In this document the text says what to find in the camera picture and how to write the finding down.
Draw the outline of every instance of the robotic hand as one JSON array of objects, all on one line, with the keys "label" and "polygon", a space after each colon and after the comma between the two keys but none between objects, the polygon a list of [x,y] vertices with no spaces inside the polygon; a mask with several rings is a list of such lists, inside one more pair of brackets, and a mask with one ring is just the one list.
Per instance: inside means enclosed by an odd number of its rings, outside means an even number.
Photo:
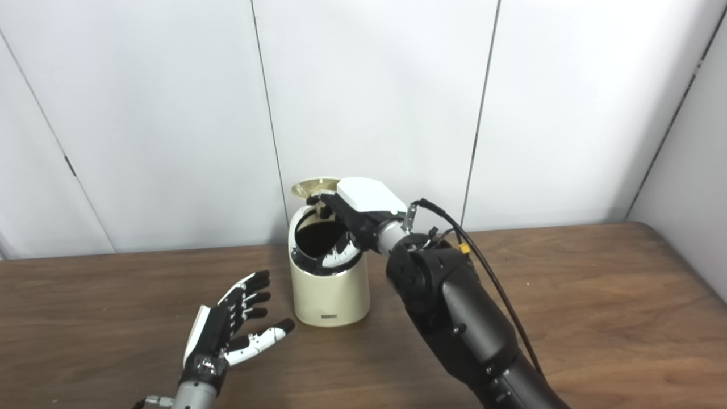
[{"label": "robotic hand", "polygon": [[[366,178],[344,178],[336,191],[318,191],[308,204],[318,205],[322,216],[333,213],[342,221],[357,248],[389,258],[386,276],[419,334],[447,372],[466,384],[485,408],[569,408],[539,373],[525,336],[535,368],[524,357],[513,326],[482,287],[470,251],[491,275],[523,335],[504,290],[469,236],[442,209],[426,199],[407,208],[381,182]],[[445,218],[467,243],[453,248],[435,237],[436,229],[413,233],[419,206]],[[338,251],[331,249],[327,257],[336,260]]]},{"label": "robotic hand", "polygon": [[144,403],[172,409],[212,408],[230,366],[258,355],[295,327],[288,318],[267,330],[232,338],[245,321],[268,314],[264,308],[253,307],[270,299],[270,293],[258,293],[268,285],[270,272],[258,271],[235,283],[216,306],[200,306],[187,340],[176,396],[149,396],[134,409]]}]

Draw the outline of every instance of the trash can lid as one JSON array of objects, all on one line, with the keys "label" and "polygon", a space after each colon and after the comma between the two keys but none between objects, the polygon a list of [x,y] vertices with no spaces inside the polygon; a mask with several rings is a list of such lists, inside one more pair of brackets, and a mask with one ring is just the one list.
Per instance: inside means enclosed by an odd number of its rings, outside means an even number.
[{"label": "trash can lid", "polygon": [[294,184],[290,191],[301,199],[307,199],[311,194],[323,189],[336,191],[339,180],[339,178],[328,177],[306,179]]}]

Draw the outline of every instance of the white wall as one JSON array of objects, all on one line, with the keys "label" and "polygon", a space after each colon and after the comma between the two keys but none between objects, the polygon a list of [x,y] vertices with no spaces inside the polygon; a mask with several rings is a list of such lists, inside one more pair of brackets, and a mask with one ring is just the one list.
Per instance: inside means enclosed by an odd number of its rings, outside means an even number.
[{"label": "white wall", "polygon": [[727,26],[717,32],[629,215],[727,301]]},{"label": "white wall", "polygon": [[[465,226],[623,220],[725,3],[503,1]],[[496,9],[0,2],[0,29],[62,146],[37,106],[32,124],[0,127],[11,129],[0,133],[7,154],[28,158],[0,185],[0,197],[17,198],[0,200],[0,215],[26,221],[0,225],[0,246],[24,248],[8,252],[15,258],[280,241],[302,204],[290,186],[319,175],[378,178],[407,202],[425,196],[460,217]],[[27,89],[16,74],[4,80]],[[33,107],[22,102],[32,95],[14,95],[0,118]],[[78,179],[58,162],[62,149]],[[48,164],[31,162],[44,155]],[[57,229],[25,205],[38,195],[72,198],[50,215],[93,216],[92,205],[111,244],[74,238],[91,229],[86,216]],[[420,229],[435,223],[421,216]],[[65,247],[48,253],[39,232]]]},{"label": "white wall", "polygon": [[497,2],[254,5],[288,216],[302,205],[293,184],[331,175],[381,180],[459,218]]},{"label": "white wall", "polygon": [[283,239],[248,1],[6,1],[0,28],[118,251]]},{"label": "white wall", "polygon": [[0,39],[0,253],[112,253],[81,186]]},{"label": "white wall", "polygon": [[724,1],[504,1],[465,227],[623,221]]}]

